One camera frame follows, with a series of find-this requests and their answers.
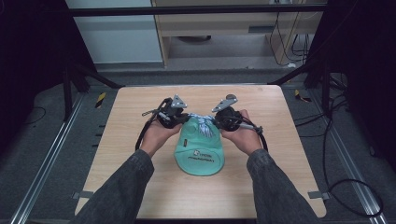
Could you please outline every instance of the aluminum rail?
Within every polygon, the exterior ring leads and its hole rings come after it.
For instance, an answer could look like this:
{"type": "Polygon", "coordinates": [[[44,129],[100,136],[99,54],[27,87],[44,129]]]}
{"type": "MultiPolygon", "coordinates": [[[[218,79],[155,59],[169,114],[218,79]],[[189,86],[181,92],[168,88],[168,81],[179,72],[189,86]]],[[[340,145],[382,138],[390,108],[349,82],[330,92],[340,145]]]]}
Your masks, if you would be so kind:
{"type": "Polygon", "coordinates": [[[136,16],[214,13],[257,13],[257,12],[317,12],[325,11],[326,4],[288,5],[232,5],[232,6],[188,6],[188,7],[108,7],[70,8],[68,10],[46,10],[45,13],[70,15],[72,17],[136,16]]]}
{"type": "MultiPolygon", "coordinates": [[[[317,109],[320,113],[323,112],[322,107],[320,106],[319,103],[319,93],[315,90],[310,90],[308,89],[308,92],[313,99],[313,102],[317,106],[317,109]]],[[[322,118],[323,122],[327,125],[328,121],[325,118],[322,118]]],[[[332,142],[334,143],[334,149],[336,150],[338,154],[338,158],[340,159],[341,163],[344,166],[344,169],[346,171],[346,174],[349,178],[352,179],[357,179],[362,182],[364,181],[364,177],[361,174],[361,171],[359,170],[358,166],[356,163],[353,161],[352,157],[350,156],[349,152],[347,151],[347,147],[344,145],[344,142],[340,136],[340,134],[337,132],[336,127],[333,125],[330,128],[329,131],[330,137],[332,139],[332,142]]],[[[379,205],[378,202],[375,199],[374,194],[365,186],[357,184],[357,183],[352,183],[352,186],[358,195],[361,205],[364,208],[364,211],[366,214],[375,214],[379,211],[379,205]]],[[[371,223],[373,224],[386,224],[387,219],[385,218],[384,214],[381,213],[377,217],[371,217],[370,218],[371,223]]]]}
{"type": "Polygon", "coordinates": [[[84,93],[79,93],[78,98],[75,101],[73,113],[71,114],[69,120],[64,122],[60,131],[58,132],[58,135],[55,137],[55,140],[53,141],[52,146],[49,149],[46,159],[44,159],[40,169],[38,170],[37,175],[35,176],[35,180],[25,194],[17,211],[12,216],[10,221],[11,224],[23,224],[29,217],[32,208],[35,205],[35,201],[37,200],[38,195],[43,189],[47,177],[52,169],[52,166],[55,163],[56,158],[58,157],[59,152],[62,149],[64,140],[76,119],[79,109],[81,108],[83,98],[84,93]]]}

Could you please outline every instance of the black tool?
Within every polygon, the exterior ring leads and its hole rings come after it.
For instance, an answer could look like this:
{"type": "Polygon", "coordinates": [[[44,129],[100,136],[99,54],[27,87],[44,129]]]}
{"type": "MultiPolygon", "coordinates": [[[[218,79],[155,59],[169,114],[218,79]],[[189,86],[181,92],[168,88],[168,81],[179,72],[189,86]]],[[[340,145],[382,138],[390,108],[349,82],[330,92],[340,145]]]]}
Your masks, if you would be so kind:
{"type": "Polygon", "coordinates": [[[148,114],[152,114],[151,118],[146,122],[145,126],[142,129],[142,132],[137,139],[135,150],[140,148],[140,144],[142,143],[143,137],[145,136],[146,131],[151,125],[152,121],[157,119],[161,125],[167,129],[173,129],[178,124],[183,124],[189,121],[189,115],[183,112],[183,108],[186,108],[187,105],[180,99],[180,97],[176,94],[174,99],[165,98],[160,103],[157,109],[150,110],[146,113],[143,113],[142,116],[146,116],[148,114]]]}
{"type": "Polygon", "coordinates": [[[212,112],[217,112],[214,120],[215,126],[227,132],[234,132],[238,130],[238,128],[254,130],[262,140],[262,147],[268,151],[267,143],[262,134],[262,126],[257,127],[249,119],[244,118],[239,111],[235,111],[231,105],[236,102],[238,102],[236,96],[228,94],[225,100],[221,100],[220,103],[212,109],[212,112]]]}

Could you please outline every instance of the cabinet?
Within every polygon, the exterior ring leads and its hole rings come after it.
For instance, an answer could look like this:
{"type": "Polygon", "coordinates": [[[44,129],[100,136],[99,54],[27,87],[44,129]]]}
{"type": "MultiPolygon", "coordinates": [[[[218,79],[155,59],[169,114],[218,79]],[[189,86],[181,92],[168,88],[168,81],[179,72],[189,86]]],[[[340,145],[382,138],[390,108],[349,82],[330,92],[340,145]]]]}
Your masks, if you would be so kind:
{"type": "MultiPolygon", "coordinates": [[[[298,0],[295,4],[325,3],[325,0],[298,0]]],[[[151,0],[154,7],[266,5],[270,0],[151,0]]],[[[321,12],[228,13],[155,16],[163,61],[167,64],[172,36],[272,34],[276,60],[284,63],[285,51],[294,35],[314,34],[321,12]]]]}

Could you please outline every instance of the hand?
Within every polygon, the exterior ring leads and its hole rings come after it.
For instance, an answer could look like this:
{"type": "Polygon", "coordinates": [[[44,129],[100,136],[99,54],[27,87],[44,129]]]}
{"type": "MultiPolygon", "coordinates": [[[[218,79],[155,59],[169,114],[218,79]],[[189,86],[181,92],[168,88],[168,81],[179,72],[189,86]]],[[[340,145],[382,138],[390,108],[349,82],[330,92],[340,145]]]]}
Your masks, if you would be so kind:
{"type": "Polygon", "coordinates": [[[172,135],[178,133],[180,129],[181,124],[178,124],[173,129],[167,129],[164,128],[158,120],[154,120],[148,127],[140,148],[147,152],[152,158],[155,152],[165,144],[166,140],[168,140],[172,135]]]}
{"type": "MultiPolygon", "coordinates": [[[[239,112],[244,118],[249,119],[248,112],[246,110],[240,110],[239,112]]],[[[248,155],[257,149],[262,148],[262,142],[254,130],[245,128],[238,128],[234,132],[221,130],[221,136],[231,140],[239,148],[239,150],[245,152],[248,155]]]]}

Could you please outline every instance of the metal pole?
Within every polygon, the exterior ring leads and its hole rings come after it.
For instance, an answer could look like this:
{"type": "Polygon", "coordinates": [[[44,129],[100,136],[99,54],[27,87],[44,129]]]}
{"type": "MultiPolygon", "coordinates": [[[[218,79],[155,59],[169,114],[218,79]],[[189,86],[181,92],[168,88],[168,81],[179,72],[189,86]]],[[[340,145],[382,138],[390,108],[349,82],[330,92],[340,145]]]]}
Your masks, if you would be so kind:
{"type": "Polygon", "coordinates": [[[257,12],[316,12],[325,11],[326,4],[300,5],[236,5],[236,6],[193,6],[193,7],[111,7],[70,8],[68,10],[47,10],[49,14],[66,14],[72,17],[133,16],[133,15],[175,15],[213,13],[257,13],[257,12]]]}

